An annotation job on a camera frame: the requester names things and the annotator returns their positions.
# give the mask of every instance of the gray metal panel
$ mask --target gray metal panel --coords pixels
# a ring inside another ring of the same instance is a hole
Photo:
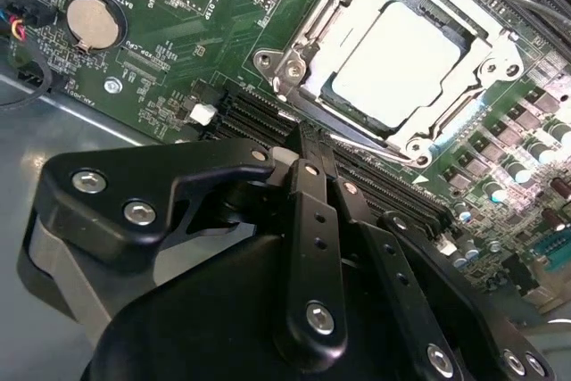
[[[22,92],[0,80],[0,100],[12,96]],[[41,101],[0,112],[0,380],[79,380],[91,355],[84,329],[30,295],[16,261],[43,163],[58,153],[126,145]]]

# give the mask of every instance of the cylindrical capacitor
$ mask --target cylindrical capacitor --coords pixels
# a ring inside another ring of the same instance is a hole
[[[540,164],[549,164],[555,160],[555,152],[543,143],[537,142],[527,148],[527,151],[537,160]]]
[[[512,162],[506,167],[506,171],[516,183],[527,183],[532,178],[532,172],[520,162]]]
[[[557,192],[566,201],[571,201],[571,186],[562,178],[554,178],[550,182],[551,189]]]
[[[472,220],[472,213],[466,203],[457,203],[454,205],[454,211],[456,212],[460,222],[468,223]]]
[[[456,268],[461,268],[464,265],[466,265],[466,263],[468,262],[468,260],[464,257],[464,255],[460,253],[458,250],[450,255],[449,260],[451,264],[454,265],[454,267]]]
[[[556,231],[565,229],[565,221],[553,209],[545,209],[542,211],[542,217],[550,228]]]
[[[550,134],[564,147],[571,147],[571,127],[560,122],[550,128]]]
[[[466,259],[471,261],[480,254],[480,251],[474,244],[474,240],[464,240],[459,242],[459,249],[464,253]]]
[[[498,182],[486,183],[483,190],[493,203],[503,203],[508,199],[508,191]]]

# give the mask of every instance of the motherboard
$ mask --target motherboard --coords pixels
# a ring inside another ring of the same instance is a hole
[[[437,245],[475,285],[511,276],[544,310],[567,293],[563,24],[509,0],[37,1],[58,13],[28,37],[80,102],[164,143],[270,147],[311,120],[372,208],[453,214],[467,233]],[[571,13],[571,0],[534,1]],[[25,50],[11,55],[26,72]]]

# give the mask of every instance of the black mounting arm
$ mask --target black mounting arm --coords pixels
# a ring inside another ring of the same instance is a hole
[[[19,272],[86,327],[86,380],[555,379],[424,225],[373,218],[317,130],[300,124],[285,146],[221,140],[45,165]],[[153,282],[161,249],[242,222],[255,234]]]

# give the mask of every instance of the screw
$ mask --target screw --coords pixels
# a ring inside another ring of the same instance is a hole
[[[313,176],[317,176],[319,174],[318,169],[316,169],[312,165],[306,165],[305,169],[307,170],[308,173],[310,173]]]
[[[403,231],[405,231],[407,229],[407,224],[404,223],[404,220],[402,220],[401,218],[397,218],[396,216],[393,218],[393,222],[394,224],[399,227],[400,229],[402,229]]]
[[[252,156],[258,161],[266,161],[268,157],[260,151],[252,151]]]
[[[503,352],[503,359],[508,363],[508,366],[521,377],[525,375],[525,368],[516,355],[510,350]]]
[[[105,88],[105,91],[109,94],[118,94],[123,90],[123,84],[120,80],[111,76],[105,80],[103,88]]]
[[[357,187],[353,183],[345,182],[343,183],[343,186],[345,186],[345,189],[347,189],[349,194],[356,195],[358,192]]]
[[[302,75],[302,69],[300,66],[293,64],[287,68],[287,75],[290,78],[299,78]]]
[[[434,368],[440,372],[445,378],[452,378],[454,375],[454,367],[450,358],[443,352],[442,348],[438,345],[429,344],[426,350],[428,359]]]
[[[517,64],[512,64],[506,70],[506,75],[508,75],[510,78],[513,78],[514,76],[517,75],[518,72],[519,72],[519,66]]]
[[[262,54],[260,57],[258,57],[258,64],[263,69],[267,69],[271,65],[271,59],[267,55]]]
[[[102,175],[94,171],[80,171],[71,178],[71,183],[80,192],[86,194],[99,194],[107,187]]]
[[[125,215],[125,219],[139,227],[152,224],[157,217],[153,207],[140,201],[127,204],[123,210],[123,214]]]
[[[527,352],[525,354],[525,358],[529,362],[530,366],[542,377],[547,375],[547,371],[543,367],[543,365],[533,356],[531,353]]]
[[[320,335],[331,335],[335,328],[333,316],[327,308],[319,303],[310,303],[305,311],[308,323]]]

